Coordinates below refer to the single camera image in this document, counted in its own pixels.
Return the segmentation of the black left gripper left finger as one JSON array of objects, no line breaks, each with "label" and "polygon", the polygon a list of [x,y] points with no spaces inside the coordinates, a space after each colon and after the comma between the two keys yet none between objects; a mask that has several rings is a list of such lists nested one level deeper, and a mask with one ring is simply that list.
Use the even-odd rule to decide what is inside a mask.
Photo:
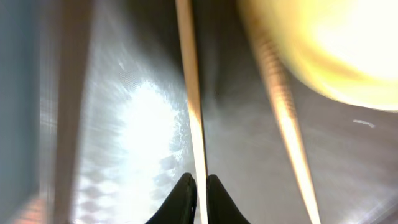
[{"label": "black left gripper left finger", "polygon": [[184,173],[146,224],[193,224],[196,208],[195,179],[190,173]]}]

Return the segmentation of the yellow plate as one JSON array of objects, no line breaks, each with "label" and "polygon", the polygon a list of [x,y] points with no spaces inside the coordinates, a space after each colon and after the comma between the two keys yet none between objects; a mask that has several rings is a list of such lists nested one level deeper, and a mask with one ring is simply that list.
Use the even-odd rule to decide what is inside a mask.
[{"label": "yellow plate", "polygon": [[397,111],[397,0],[252,0],[239,8],[315,92]]}]

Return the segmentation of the wooden chopstick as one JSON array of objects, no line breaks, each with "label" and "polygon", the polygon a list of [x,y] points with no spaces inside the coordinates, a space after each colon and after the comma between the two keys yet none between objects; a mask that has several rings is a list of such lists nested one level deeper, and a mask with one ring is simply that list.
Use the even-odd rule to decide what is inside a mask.
[{"label": "wooden chopstick", "polygon": [[266,26],[262,24],[260,13],[252,1],[238,1],[238,9],[308,216],[312,224],[321,224],[294,101],[277,47]]},{"label": "wooden chopstick", "polygon": [[206,156],[203,138],[200,82],[191,0],[176,0],[178,31],[182,54],[183,74],[187,92],[187,108],[192,137],[193,156],[197,175],[198,201],[202,224],[208,223],[206,201]]}]

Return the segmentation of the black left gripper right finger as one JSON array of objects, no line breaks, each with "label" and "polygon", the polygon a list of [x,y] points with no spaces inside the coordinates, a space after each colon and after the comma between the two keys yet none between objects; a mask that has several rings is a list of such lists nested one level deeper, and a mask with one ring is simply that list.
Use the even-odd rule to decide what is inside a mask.
[{"label": "black left gripper right finger", "polygon": [[217,175],[207,177],[206,199],[209,224],[249,224]]}]

